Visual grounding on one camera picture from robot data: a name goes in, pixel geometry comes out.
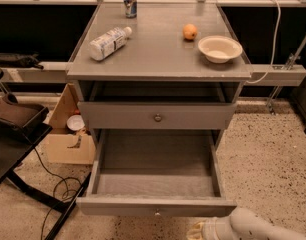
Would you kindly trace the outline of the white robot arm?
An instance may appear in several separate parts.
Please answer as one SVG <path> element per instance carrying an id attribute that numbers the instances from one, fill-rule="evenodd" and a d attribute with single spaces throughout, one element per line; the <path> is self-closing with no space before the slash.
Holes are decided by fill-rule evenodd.
<path id="1" fill-rule="evenodd" d="M 249 209 L 237 207 L 229 216 L 194 224 L 187 240 L 306 240 L 306 235 L 273 225 Z"/>

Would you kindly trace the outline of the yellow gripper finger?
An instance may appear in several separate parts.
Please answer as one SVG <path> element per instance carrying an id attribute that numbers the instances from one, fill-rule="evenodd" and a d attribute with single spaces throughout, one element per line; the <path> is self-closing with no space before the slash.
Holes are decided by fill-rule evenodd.
<path id="1" fill-rule="evenodd" d="M 195 223 L 186 233 L 187 240 L 205 240 L 204 223 Z"/>

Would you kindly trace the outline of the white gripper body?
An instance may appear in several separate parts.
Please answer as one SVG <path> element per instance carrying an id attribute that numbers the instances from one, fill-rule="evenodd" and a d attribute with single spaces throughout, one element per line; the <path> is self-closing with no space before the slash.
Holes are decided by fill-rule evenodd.
<path id="1" fill-rule="evenodd" d="M 204 240 L 231 240 L 231 225 L 228 217 L 213 217 L 205 220 L 202 229 Z"/>

